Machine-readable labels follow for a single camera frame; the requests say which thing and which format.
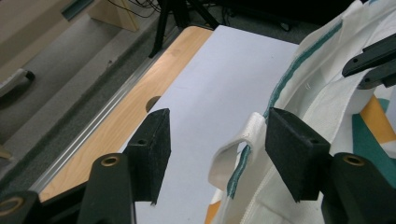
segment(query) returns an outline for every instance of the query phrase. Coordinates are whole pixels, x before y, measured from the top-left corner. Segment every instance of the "screw hole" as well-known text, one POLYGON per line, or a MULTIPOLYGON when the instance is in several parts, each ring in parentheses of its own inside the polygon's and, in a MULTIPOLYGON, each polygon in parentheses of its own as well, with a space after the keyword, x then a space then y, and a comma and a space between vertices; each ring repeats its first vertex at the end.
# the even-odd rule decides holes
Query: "screw hole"
POLYGON ((118 157, 115 157, 115 156, 107 157, 105 159, 102 159, 101 164, 103 166, 113 166, 113 165, 117 164, 119 162, 119 160, 120 159, 118 157))
POLYGON ((313 144, 317 144, 319 143, 319 141, 317 139, 309 139, 309 141, 313 144))
POLYGON ((351 165, 355 165, 355 166, 363 166, 364 165, 364 161, 361 158, 352 156, 352 155, 346 155, 344 157, 344 161, 351 165))
POLYGON ((149 112, 152 107, 160 100, 161 96, 154 96, 146 103, 146 112, 149 112))
POLYGON ((145 145, 147 143, 147 141, 146 140, 144 140, 144 139, 140 139, 139 141, 137 141, 137 144, 139 144, 139 145, 145 145))

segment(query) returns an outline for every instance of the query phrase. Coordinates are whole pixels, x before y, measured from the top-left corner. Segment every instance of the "gray floor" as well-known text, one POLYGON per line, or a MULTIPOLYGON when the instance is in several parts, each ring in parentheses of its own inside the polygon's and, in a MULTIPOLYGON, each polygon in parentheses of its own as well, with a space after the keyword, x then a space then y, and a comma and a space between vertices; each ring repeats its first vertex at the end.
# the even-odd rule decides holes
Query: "gray floor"
MULTIPOLYGON (((222 21, 221 7, 209 12, 222 21)), ((237 13, 231 27, 300 43, 318 26, 299 23, 286 32, 279 23, 237 13)), ((147 62, 158 14, 140 20, 138 33, 82 18, 24 67, 36 73, 0 98, 0 143, 14 159, 0 159, 0 196, 29 189, 73 142, 120 86, 147 62)), ((194 11, 192 24, 205 25, 194 11)), ((170 16, 167 32, 174 30, 170 16)))

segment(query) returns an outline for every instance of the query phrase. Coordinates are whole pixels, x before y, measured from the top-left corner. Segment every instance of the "orange fabric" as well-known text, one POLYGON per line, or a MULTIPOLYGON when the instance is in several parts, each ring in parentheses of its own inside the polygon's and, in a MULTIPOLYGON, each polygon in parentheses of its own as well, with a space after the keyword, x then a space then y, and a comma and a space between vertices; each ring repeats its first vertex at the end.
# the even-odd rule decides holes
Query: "orange fabric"
POLYGON ((220 208, 220 202, 212 203, 207 208, 205 224, 210 224, 220 208))
POLYGON ((361 117, 379 144, 396 140, 396 134, 390 126, 388 118, 375 96, 373 96, 366 107, 363 108, 361 117))

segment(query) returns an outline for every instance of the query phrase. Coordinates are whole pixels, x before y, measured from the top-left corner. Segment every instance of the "wooden board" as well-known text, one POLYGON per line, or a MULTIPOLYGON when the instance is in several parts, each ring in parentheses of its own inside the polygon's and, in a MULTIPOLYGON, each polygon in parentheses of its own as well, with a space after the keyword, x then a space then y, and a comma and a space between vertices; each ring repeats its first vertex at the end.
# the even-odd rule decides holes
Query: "wooden board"
POLYGON ((40 199, 45 201, 83 183, 98 157, 117 152, 147 115, 147 102, 166 91, 211 34, 203 28, 186 28, 42 190, 40 199))
MULTIPOLYGON (((131 10, 126 0, 113 0, 113 2, 131 10)), ((139 29, 139 25, 132 12, 120 7, 114 7, 107 0, 101 0, 95 7, 90 9, 88 15, 93 19, 119 26, 122 29, 130 31, 137 31, 139 29)))

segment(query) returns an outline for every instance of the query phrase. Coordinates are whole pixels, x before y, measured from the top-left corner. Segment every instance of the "brass screw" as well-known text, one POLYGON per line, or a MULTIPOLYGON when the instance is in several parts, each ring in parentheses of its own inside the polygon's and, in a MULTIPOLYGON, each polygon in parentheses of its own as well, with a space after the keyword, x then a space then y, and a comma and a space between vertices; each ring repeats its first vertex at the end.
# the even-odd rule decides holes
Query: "brass screw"
POLYGON ((7 216, 15 211, 17 211, 23 205, 23 198, 12 197, 8 200, 0 202, 0 217, 7 216))
POLYGON ((102 159, 101 164, 103 166, 113 166, 117 163, 119 163, 119 158, 115 156, 107 157, 105 159, 102 159))

